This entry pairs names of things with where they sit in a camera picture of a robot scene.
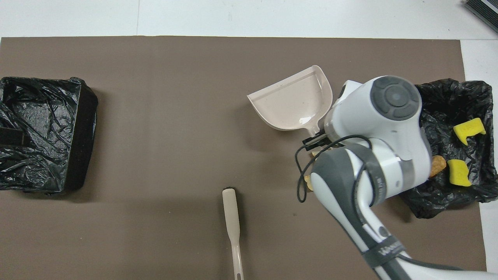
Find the beige plastic dustpan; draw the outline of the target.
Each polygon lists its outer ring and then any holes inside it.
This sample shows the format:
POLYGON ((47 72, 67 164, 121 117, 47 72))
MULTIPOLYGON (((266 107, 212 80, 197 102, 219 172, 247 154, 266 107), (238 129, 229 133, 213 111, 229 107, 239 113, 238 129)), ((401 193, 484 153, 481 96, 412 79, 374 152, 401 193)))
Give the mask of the beige plastic dustpan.
POLYGON ((280 131, 305 129, 319 133, 320 120, 335 98, 324 71, 312 65, 288 78, 247 95, 260 118, 280 131))

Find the beige hand brush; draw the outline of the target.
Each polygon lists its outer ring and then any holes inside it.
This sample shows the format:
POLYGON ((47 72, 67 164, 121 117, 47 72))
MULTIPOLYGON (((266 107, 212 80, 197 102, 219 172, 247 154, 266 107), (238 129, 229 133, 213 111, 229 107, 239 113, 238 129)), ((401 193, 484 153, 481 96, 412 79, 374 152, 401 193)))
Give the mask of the beige hand brush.
POLYGON ((226 231, 231 243, 233 271, 235 280, 244 280, 240 250, 240 218, 235 189, 228 187, 222 191, 226 231))

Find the brown cork-like lump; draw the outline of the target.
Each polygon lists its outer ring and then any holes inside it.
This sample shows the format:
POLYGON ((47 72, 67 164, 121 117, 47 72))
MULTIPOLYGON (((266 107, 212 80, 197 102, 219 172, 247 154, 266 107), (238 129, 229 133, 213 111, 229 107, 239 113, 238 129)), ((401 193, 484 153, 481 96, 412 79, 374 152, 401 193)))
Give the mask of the brown cork-like lump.
POLYGON ((441 155, 434 155, 431 158, 431 168, 429 172, 429 178, 435 177, 438 173, 441 173, 447 166, 446 159, 441 155))

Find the wavy yellow sponge piece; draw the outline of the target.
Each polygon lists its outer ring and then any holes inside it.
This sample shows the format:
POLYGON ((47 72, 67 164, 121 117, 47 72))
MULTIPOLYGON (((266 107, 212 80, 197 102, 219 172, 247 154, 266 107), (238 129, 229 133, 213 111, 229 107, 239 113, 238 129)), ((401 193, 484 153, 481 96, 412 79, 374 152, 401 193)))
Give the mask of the wavy yellow sponge piece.
POLYGON ((466 163, 459 159, 447 161, 449 166, 449 181, 455 186, 470 187, 471 181, 468 179, 468 167, 466 163))

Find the notched yellow sponge piece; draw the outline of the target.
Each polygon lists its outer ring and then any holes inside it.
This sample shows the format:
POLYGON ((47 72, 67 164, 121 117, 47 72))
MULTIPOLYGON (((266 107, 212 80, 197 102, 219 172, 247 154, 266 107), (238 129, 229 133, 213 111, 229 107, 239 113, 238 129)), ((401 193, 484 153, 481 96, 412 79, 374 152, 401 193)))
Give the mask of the notched yellow sponge piece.
POLYGON ((467 138, 473 137, 478 134, 487 134, 481 118, 473 118, 467 122, 457 124, 453 127, 453 131, 458 140, 465 146, 468 146, 467 138))

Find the black bag-lined bin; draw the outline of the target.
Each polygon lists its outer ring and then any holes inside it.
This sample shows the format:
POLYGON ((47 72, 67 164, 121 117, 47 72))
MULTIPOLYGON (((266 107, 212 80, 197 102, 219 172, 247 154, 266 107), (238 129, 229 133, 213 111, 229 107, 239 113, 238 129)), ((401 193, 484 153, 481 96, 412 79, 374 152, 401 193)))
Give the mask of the black bag-lined bin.
POLYGON ((448 168, 425 183, 404 191, 400 198, 420 219, 434 218, 446 209, 456 209, 473 202, 498 199, 498 172, 494 166, 493 93, 484 81, 459 82, 442 79, 417 85, 422 111, 419 122, 425 131, 432 155, 447 161, 466 163, 470 186, 450 183, 448 168), (464 145, 453 127, 480 119, 486 134, 472 136, 464 145))
POLYGON ((80 189, 95 141, 98 98, 80 78, 0 79, 0 128, 23 145, 0 145, 0 190, 48 195, 80 189))

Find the brown table mat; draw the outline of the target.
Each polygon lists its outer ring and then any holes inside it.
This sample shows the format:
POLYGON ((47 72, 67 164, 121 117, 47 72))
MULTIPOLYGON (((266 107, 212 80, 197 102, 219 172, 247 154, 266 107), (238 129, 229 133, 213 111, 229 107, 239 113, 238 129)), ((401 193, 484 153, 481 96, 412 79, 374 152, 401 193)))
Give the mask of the brown table mat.
POLYGON ((296 198, 308 132, 272 129, 247 98, 312 65, 334 93, 465 80, 458 40, 2 38, 0 78, 81 78, 98 113, 83 188, 0 191, 0 280, 233 280, 228 186, 245 280, 376 280, 315 195, 296 198))

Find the grey ribbed block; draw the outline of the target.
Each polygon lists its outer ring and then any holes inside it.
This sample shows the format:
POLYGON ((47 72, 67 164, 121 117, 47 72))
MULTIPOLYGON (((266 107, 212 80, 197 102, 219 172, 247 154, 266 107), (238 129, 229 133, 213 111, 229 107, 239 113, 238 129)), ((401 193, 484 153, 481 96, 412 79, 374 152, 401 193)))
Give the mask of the grey ribbed block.
POLYGON ((498 0, 464 0, 463 6, 498 33, 498 0))

